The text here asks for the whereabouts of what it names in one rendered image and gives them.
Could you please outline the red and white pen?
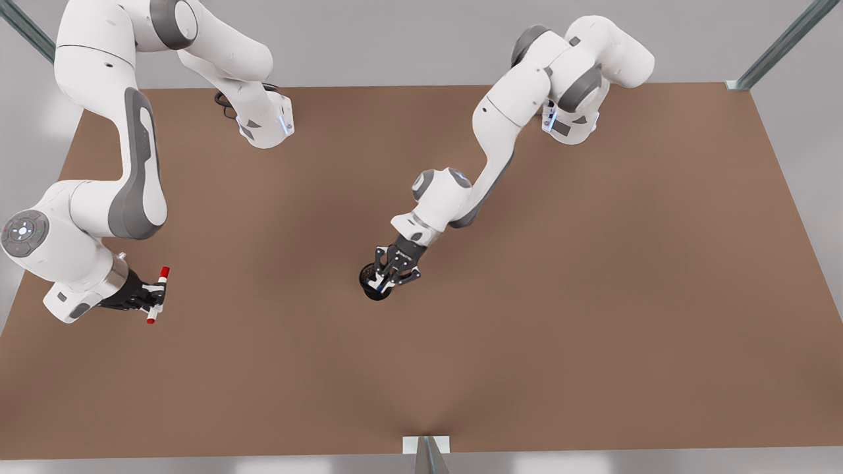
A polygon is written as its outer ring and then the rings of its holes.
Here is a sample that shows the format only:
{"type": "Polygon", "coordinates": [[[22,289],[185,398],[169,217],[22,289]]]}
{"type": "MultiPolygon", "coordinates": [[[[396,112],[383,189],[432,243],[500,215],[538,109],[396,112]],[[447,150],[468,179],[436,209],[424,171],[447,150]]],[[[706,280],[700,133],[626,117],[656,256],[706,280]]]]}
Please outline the red and white pen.
{"type": "Polygon", "coordinates": [[[154,324],[157,316],[163,311],[163,304],[165,304],[166,285],[169,276],[169,267],[162,267],[159,274],[159,279],[156,283],[145,284],[144,288],[150,294],[151,302],[148,304],[150,308],[146,309],[148,313],[147,324],[154,324]]]}

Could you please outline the black cup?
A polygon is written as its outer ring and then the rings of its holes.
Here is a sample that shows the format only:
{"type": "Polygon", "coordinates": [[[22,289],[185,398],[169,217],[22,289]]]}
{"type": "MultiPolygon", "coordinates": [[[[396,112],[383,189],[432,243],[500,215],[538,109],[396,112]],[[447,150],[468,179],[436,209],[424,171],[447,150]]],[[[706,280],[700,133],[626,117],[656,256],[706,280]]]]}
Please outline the black cup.
{"type": "Polygon", "coordinates": [[[392,285],[391,280],[392,277],[395,276],[396,270],[394,267],[389,266],[385,270],[385,278],[382,282],[376,282],[377,279],[381,276],[379,273],[379,267],[377,263],[370,263],[365,267],[362,267],[362,270],[359,274],[359,283],[364,291],[364,294],[373,301],[382,301],[391,295],[394,285],[392,285]]]}

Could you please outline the silver frame post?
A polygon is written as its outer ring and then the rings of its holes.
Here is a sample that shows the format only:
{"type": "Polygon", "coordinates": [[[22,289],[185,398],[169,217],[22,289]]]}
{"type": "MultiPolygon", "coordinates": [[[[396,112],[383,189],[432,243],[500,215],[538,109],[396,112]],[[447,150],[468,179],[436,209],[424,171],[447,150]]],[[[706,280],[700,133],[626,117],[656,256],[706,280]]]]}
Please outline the silver frame post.
{"type": "Polygon", "coordinates": [[[0,17],[49,63],[55,62],[55,42],[13,0],[0,0],[0,17]]]}
{"type": "Polygon", "coordinates": [[[450,474],[443,454],[450,453],[449,436],[406,436],[402,453],[414,456],[413,474],[450,474]]]}
{"type": "Polygon", "coordinates": [[[810,33],[841,0],[813,0],[738,79],[724,84],[730,91],[750,91],[798,42],[810,33]]]}

